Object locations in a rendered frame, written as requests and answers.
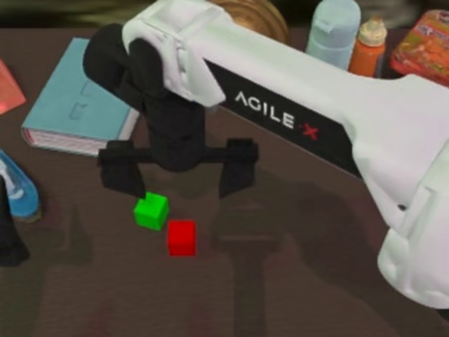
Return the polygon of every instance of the orange bottle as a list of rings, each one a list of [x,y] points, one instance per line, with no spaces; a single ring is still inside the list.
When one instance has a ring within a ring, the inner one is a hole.
[[[386,38],[387,28],[381,18],[373,16],[361,25],[349,63],[349,72],[367,77],[380,77]]]

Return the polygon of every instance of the table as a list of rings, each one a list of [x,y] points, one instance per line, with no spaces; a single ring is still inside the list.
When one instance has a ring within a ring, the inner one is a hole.
[[[168,257],[165,234],[134,223],[135,199],[104,189],[93,158],[26,145],[20,125],[56,62],[73,36],[92,33],[0,30],[0,58],[28,99],[0,117],[0,147],[34,179],[45,212],[18,225],[32,259],[0,270],[1,337],[449,336],[377,271],[387,229],[363,183],[231,113],[208,116],[209,143],[258,141],[256,187],[219,202],[220,166],[178,175],[142,166],[170,217],[196,220],[195,258]],[[294,29],[293,45],[306,35]],[[142,123],[134,139],[145,144]],[[210,240],[249,227],[280,237],[279,249]]]

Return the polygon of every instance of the blue object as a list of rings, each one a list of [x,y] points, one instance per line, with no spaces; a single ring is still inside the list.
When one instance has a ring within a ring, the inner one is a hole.
[[[6,183],[11,215],[24,219],[36,215],[40,207],[36,186],[3,150],[0,150],[0,175]]]
[[[73,38],[23,122],[22,131],[108,141],[121,135],[130,107],[84,74],[88,39]],[[52,150],[69,148],[40,146]]]
[[[306,53],[348,70],[361,24],[354,0],[323,0],[314,13]]]

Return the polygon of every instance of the red snack bag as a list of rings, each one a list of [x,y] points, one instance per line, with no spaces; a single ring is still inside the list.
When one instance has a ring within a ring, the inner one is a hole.
[[[0,114],[25,103],[25,97],[9,69],[0,60]]]
[[[390,64],[449,87],[449,11],[426,12],[393,51]]]

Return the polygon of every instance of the light blue bottle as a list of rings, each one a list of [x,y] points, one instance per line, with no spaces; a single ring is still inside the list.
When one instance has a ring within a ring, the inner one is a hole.
[[[348,70],[361,10],[354,0],[322,0],[312,20],[306,53]]]

